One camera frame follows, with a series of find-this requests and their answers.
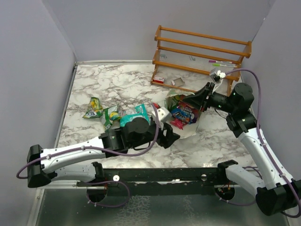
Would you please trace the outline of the yellow green snack packet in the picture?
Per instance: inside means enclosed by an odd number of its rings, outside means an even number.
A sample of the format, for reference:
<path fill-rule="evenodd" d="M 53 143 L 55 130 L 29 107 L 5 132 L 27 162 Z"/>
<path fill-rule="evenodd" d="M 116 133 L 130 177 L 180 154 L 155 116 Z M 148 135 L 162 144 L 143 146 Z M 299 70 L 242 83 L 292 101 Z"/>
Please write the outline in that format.
<path fill-rule="evenodd" d="M 84 119 L 100 118 L 102 116 L 103 106 L 100 103 L 99 98 L 91 97 L 87 106 L 86 113 L 82 116 Z"/>

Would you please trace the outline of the white paper bag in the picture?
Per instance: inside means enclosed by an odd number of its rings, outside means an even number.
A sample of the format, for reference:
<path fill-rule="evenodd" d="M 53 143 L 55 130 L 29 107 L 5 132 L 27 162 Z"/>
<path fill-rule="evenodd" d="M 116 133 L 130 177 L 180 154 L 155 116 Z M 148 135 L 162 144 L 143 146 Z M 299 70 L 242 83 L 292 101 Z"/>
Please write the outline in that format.
<path fill-rule="evenodd" d="M 171 89 L 168 92 L 168 94 L 167 94 L 166 97 L 168 97 L 168 96 L 174 96 L 174 95 L 185 95 L 185 96 L 188 96 L 190 94 L 193 94 L 193 93 L 192 92 L 187 92 L 187 91 L 184 91 L 184 90 L 179 90 L 179 89 Z M 170 121 L 172 121 L 174 118 L 175 117 L 172 116 L 171 119 L 167 121 L 167 123 L 170 124 Z M 177 127 L 171 125 L 171 127 L 173 128 L 173 132 L 176 133 L 176 134 L 179 134 L 181 136 L 180 139 L 185 139 L 185 138 L 188 138 L 188 137 L 196 135 L 196 130 L 197 130 L 198 126 L 199 126 L 199 119 L 197 120 L 196 123 L 185 125 L 185 127 L 183 128 L 183 130 L 178 129 Z"/>

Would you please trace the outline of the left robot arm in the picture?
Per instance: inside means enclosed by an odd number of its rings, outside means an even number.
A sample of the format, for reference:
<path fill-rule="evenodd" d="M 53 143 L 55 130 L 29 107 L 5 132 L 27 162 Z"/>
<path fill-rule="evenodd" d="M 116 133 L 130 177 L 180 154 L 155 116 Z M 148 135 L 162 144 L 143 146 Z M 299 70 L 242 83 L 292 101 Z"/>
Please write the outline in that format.
<path fill-rule="evenodd" d="M 79 162 L 130 156 L 129 149 L 148 145 L 140 154 L 149 151 L 154 144 L 167 149 L 180 135 L 173 132 L 168 123 L 156 124 L 142 117 L 133 119 L 125 126 L 111 129 L 88 141 L 61 148 L 43 149 L 40 145 L 30 147 L 27 156 L 27 186 L 38 188 L 57 180 L 78 180 L 98 186 L 104 174 L 96 163 L 80 167 Z"/>

